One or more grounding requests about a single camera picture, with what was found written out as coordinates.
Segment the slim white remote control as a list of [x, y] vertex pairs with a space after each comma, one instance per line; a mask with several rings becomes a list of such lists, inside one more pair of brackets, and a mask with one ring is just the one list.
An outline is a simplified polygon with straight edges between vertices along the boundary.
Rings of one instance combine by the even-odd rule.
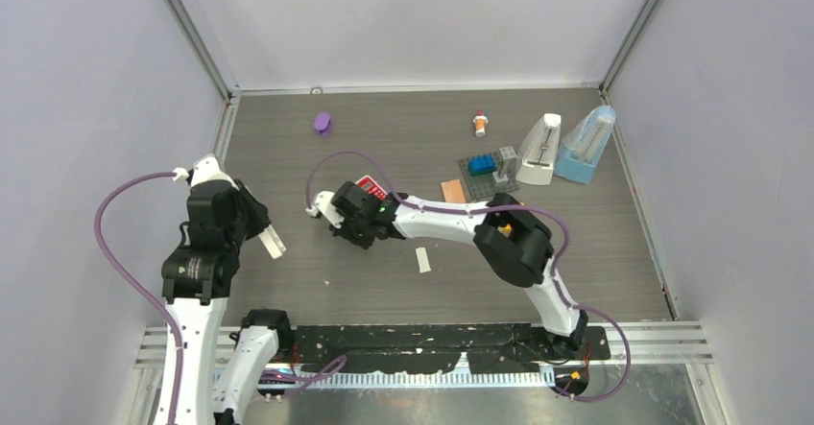
[[257, 238], [267, 250], [272, 259], [280, 258], [286, 251], [286, 247], [274, 227], [269, 224], [258, 235]]

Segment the white remote with red keypad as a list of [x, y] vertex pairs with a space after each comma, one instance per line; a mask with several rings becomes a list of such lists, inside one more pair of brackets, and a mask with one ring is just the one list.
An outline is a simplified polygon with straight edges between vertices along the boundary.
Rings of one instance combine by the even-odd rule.
[[373, 195], [381, 201], [386, 201], [389, 192], [372, 176], [364, 175], [356, 180], [355, 184], [369, 195]]

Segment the slim white battery cover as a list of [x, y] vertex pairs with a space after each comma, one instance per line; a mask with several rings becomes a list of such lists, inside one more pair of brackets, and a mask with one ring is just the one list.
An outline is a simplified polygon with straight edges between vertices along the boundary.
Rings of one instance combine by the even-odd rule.
[[432, 271], [432, 267], [428, 258], [426, 248], [424, 247], [416, 248], [416, 257], [420, 273]]

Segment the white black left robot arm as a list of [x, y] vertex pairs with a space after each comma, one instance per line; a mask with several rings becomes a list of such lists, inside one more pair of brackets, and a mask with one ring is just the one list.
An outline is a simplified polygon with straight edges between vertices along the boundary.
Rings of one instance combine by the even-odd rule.
[[240, 424], [270, 361], [286, 360], [295, 346], [282, 310], [253, 309], [242, 319], [234, 351], [215, 369], [221, 324], [241, 247], [259, 238], [273, 258], [285, 250], [267, 207], [239, 181], [192, 185], [181, 243], [164, 262], [162, 295], [167, 327], [157, 424]]

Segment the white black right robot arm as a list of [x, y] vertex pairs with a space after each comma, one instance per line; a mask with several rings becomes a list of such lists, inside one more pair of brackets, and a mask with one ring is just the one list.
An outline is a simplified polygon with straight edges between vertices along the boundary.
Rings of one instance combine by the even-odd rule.
[[430, 238], [474, 246], [503, 281], [522, 288], [537, 309], [550, 350], [572, 358], [587, 343], [587, 313], [576, 307], [557, 271], [551, 230], [514, 197], [451, 203], [390, 193], [380, 199], [353, 182], [313, 199], [333, 235], [359, 248], [375, 241]]

